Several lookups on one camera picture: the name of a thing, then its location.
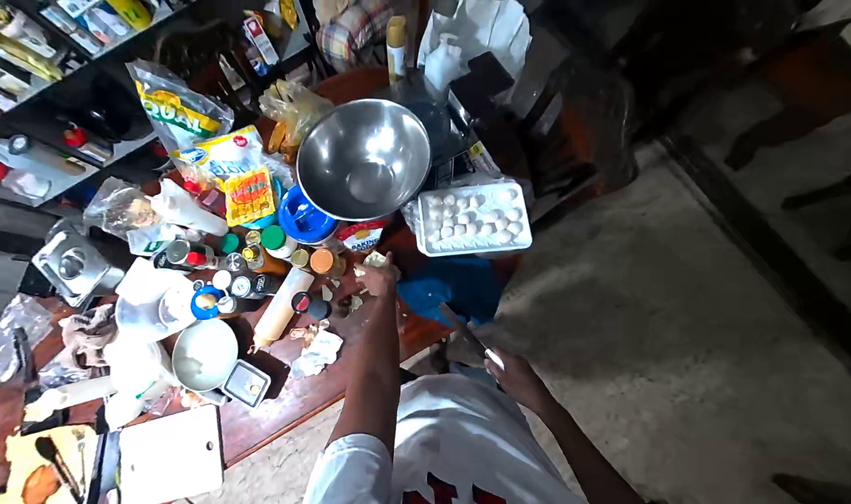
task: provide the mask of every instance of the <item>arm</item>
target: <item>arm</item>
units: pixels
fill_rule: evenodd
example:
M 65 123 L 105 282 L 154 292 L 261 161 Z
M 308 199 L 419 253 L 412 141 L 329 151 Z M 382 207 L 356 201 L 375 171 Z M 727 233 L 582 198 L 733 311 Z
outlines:
M 643 499 L 593 446 L 569 412 L 550 395 L 529 362 L 498 348 L 493 350 L 500 356 L 506 371 L 486 359 L 488 371 L 510 397 L 536 413 L 550 429 L 590 504 L 642 504 Z
M 329 442 L 348 434 L 370 434 L 385 443 L 392 453 L 400 396 L 397 290 L 389 266 L 356 267 L 366 271 L 356 280 L 376 297 L 375 306 L 364 325 L 360 343 L 350 356 L 354 367 L 345 392 L 345 405 Z

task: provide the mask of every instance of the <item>wooden table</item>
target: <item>wooden table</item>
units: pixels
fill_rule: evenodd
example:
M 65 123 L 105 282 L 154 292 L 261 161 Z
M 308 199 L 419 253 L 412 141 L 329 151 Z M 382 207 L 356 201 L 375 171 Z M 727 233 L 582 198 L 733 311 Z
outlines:
M 323 82 L 317 91 L 339 104 L 354 98 L 369 96 L 387 83 L 388 77 L 384 68 L 362 68 Z M 260 123 L 256 123 L 259 129 L 267 128 L 267 120 Z M 399 214 L 396 213 L 395 216 L 395 221 L 384 234 L 378 249 L 383 253 L 392 251 L 395 264 L 405 275 L 410 275 L 425 262 L 426 257 L 418 251 L 413 233 L 404 224 Z M 348 259 L 351 263 L 353 257 L 348 256 Z M 508 280 L 517 262 L 516 257 L 495 261 L 498 276 L 504 281 Z M 328 284 L 330 289 L 335 291 L 336 299 L 349 294 L 356 288 L 352 270 L 353 268 L 349 266 L 339 289 L 332 289 L 331 283 Z M 311 287 L 311 292 L 318 291 L 319 285 L 324 281 L 318 277 Z M 361 308 L 346 319 L 333 322 L 330 330 L 344 339 L 339 359 L 327 366 L 319 375 L 312 377 L 287 378 L 288 366 L 301 354 L 303 346 L 302 340 L 290 340 L 285 336 L 287 329 L 283 338 L 271 346 L 253 355 L 244 354 L 251 344 L 252 327 L 267 305 L 256 312 L 228 320 L 239 339 L 240 358 L 246 359 L 258 369 L 267 372 L 273 380 L 267 399 L 257 409 L 248 408 L 238 401 L 231 401 L 219 408 L 224 460 L 228 467 L 344 397 L 353 364 L 347 356 L 351 355 L 351 349 L 359 344 L 360 330 L 373 306 L 372 299 L 367 299 L 367 296 L 362 296 L 364 304 Z M 56 321 L 74 313 L 67 305 L 56 300 L 47 300 L 45 304 L 54 312 Z M 450 333 L 449 327 L 413 314 L 402 301 L 398 304 L 400 336 L 398 362 L 405 361 Z M 312 320 L 307 315 L 296 315 L 289 323 L 289 327 L 304 327 L 311 323 Z M 57 324 L 54 327 L 53 332 L 35 349 L 35 361 L 38 368 L 49 362 L 63 349 L 61 330 Z M 172 347 L 173 338 L 171 336 L 164 341 L 166 348 Z M 13 383 L 0 386 L 0 455 L 5 455 L 6 436 L 10 435 L 13 428 L 21 422 L 18 402 L 23 397 L 23 390 L 16 382 L 17 380 L 13 380 Z M 69 412 L 69 423 L 93 423 L 96 410 L 100 405 L 101 401 L 98 400 L 72 407 Z M 182 409 L 178 401 L 173 401 L 164 414 L 174 414 Z M 146 414 L 134 423 L 153 418 L 155 417 Z

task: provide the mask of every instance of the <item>hand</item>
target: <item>hand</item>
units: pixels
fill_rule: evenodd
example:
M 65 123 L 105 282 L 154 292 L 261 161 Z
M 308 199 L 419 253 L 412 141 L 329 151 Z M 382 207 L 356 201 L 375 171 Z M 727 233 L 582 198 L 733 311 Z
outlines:
M 538 416 L 549 413 L 549 410 L 557 404 L 556 400 L 537 373 L 532 370 L 531 364 L 524 357 L 509 355 L 497 347 L 493 347 L 492 350 L 500 357 L 505 371 L 490 359 L 485 360 L 485 367 L 497 378 L 497 382 L 507 395 L 520 405 L 537 413 Z
M 363 283 L 366 290 L 374 296 L 383 296 L 388 292 L 394 292 L 395 289 L 396 279 L 394 268 L 391 267 L 391 252 L 385 258 L 388 259 L 388 263 L 381 267 L 354 265 L 355 269 L 365 271 L 365 274 L 358 276 L 355 280 L 357 283 Z

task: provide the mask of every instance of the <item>white styrofoam egg tray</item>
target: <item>white styrofoam egg tray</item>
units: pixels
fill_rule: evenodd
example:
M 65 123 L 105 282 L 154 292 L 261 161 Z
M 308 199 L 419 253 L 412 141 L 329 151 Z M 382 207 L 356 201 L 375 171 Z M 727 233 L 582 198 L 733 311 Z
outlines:
M 430 257 L 531 246 L 522 188 L 515 182 L 419 194 L 417 246 Z

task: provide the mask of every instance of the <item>stainless steel bowl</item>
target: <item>stainless steel bowl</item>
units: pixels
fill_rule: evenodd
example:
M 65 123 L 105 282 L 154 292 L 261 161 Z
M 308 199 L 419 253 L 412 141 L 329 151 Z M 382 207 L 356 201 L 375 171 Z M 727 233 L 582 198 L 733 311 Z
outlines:
M 386 99 L 332 109 L 298 150 L 298 183 L 322 212 L 368 221 L 397 210 L 426 180 L 431 152 L 423 124 Z

